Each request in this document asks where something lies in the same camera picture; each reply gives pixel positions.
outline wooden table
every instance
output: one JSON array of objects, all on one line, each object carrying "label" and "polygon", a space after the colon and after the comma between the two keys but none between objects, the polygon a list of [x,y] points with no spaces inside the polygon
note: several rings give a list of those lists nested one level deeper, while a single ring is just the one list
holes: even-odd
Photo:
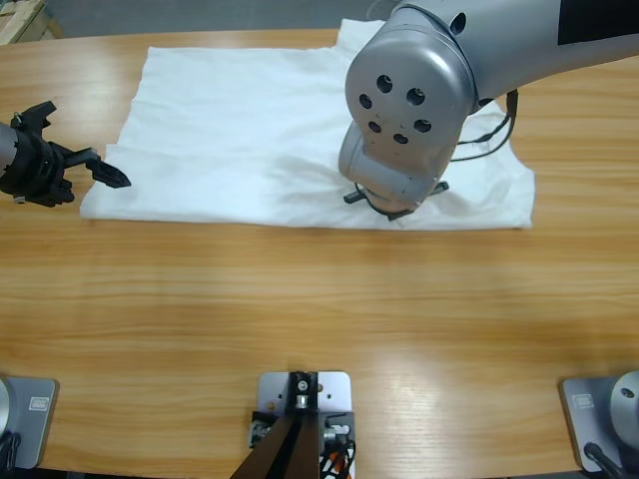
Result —
[{"label": "wooden table", "polygon": [[[0,47],[0,119],[115,143],[147,47],[320,47],[335,31]],[[0,202],[0,371],[55,377],[45,467],[226,478],[266,370],[345,370],[362,478],[575,469],[558,382],[639,367],[639,59],[522,89],[530,231],[88,222]],[[80,200],[89,173],[71,175]]]}]

